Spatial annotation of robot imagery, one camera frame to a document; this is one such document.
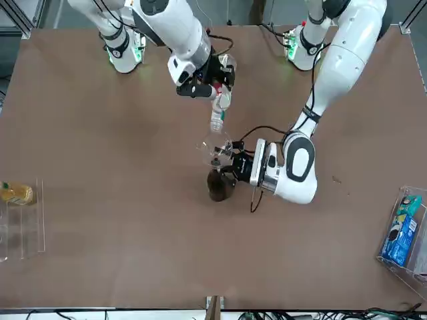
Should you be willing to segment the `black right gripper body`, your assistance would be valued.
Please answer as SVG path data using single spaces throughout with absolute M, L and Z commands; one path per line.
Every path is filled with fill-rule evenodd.
M 205 85 L 224 83 L 223 65 L 217 55 L 210 55 L 202 68 L 197 70 L 197 80 Z

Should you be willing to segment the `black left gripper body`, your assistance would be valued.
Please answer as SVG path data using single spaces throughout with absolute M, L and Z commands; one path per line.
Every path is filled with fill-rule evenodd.
M 232 173 L 238 181 L 250 182 L 254 157 L 244 151 L 236 153 L 232 159 Z

